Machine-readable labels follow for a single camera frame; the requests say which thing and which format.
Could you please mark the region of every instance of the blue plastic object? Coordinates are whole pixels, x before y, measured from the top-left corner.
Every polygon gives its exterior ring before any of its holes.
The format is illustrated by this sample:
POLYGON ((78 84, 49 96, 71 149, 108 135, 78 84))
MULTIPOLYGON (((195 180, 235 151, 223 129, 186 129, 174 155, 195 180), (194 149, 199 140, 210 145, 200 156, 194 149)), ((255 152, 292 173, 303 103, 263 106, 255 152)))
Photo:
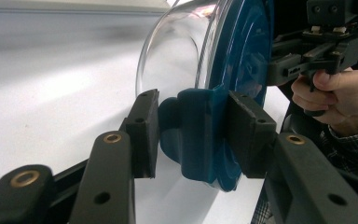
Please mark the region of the blue plastic object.
MULTIPOLYGON (((211 6, 208 1, 200 3, 204 7, 211 6)), ((215 8, 199 52, 198 70, 194 74, 195 88, 184 90, 181 87, 177 97, 172 95, 176 90, 169 88, 170 93, 163 97, 164 101, 159 106, 160 146, 169 158, 181 164, 185 177, 231 191, 241 177, 241 168, 222 133, 227 95, 228 91, 239 91, 254 98, 260 105, 264 104, 267 64, 272 47, 273 5, 272 1, 265 0, 210 3, 214 3, 215 8)), ((188 9, 194 3, 191 4, 184 6, 187 12, 191 12, 188 9)), ((181 15, 177 10, 173 9, 174 18, 181 15)), ((172 30, 177 32, 178 29, 180 34, 186 34, 184 26, 178 25, 182 24, 178 21, 175 21, 174 29, 161 25, 163 23, 160 22, 158 27, 167 35, 174 34, 172 30)), ((151 36, 156 38, 160 35, 155 32, 151 36)), ((161 43, 171 41, 162 41, 161 38, 157 38, 158 45, 150 43, 147 49, 161 47, 164 46, 161 43)), ((199 47, 200 42, 196 40, 195 46, 199 47)), ((141 68, 145 67, 147 59, 144 58, 141 68)), ((173 84, 176 80, 167 79, 173 84)))

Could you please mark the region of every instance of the sleeve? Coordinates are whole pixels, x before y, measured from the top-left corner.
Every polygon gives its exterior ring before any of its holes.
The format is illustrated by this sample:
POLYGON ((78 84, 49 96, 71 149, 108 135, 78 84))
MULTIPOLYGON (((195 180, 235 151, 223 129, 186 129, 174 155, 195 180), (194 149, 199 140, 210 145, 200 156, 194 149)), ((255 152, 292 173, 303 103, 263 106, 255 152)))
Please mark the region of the sleeve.
POLYGON ((339 169, 358 175, 358 134, 338 137, 328 126, 321 133, 323 152, 339 169))

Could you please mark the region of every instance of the hand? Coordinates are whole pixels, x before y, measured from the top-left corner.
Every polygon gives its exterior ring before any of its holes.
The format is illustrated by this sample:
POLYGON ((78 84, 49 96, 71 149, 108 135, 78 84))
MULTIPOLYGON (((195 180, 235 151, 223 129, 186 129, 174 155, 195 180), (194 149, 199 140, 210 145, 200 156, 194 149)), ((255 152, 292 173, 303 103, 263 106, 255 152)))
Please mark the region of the hand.
POLYGON ((335 75, 318 71, 310 92, 308 78, 300 76, 292 85, 293 101, 309 111, 325 110, 321 123, 329 124, 340 136, 358 134, 358 70, 347 69, 335 75))

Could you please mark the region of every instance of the transparent glass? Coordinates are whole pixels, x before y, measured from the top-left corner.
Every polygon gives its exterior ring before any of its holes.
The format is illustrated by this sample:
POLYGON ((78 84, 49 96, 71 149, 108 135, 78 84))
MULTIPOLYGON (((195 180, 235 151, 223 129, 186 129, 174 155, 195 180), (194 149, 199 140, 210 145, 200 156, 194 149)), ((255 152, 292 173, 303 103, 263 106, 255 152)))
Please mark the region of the transparent glass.
POLYGON ((138 64, 136 94, 158 89, 161 101, 188 88, 205 89, 213 40, 226 1, 196 0, 173 7, 146 39, 138 64))

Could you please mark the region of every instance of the brass screw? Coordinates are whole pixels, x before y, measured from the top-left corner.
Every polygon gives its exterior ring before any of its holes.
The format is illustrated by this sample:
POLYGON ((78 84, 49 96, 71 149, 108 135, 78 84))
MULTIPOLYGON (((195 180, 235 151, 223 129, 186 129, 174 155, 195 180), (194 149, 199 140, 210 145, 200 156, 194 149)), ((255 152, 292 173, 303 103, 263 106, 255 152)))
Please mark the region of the brass screw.
POLYGON ((296 144, 296 145, 304 145, 305 144, 305 140, 300 137, 300 136, 296 136, 296 135, 288 135, 286 137, 286 140, 289 141, 292 144, 296 144))
POLYGON ((39 176, 40 174, 37 171, 23 171, 10 180, 10 185, 13 188, 22 188, 34 183, 39 176))
POLYGON ((104 137, 103 141, 107 144, 119 142, 121 140, 120 134, 111 133, 104 137))

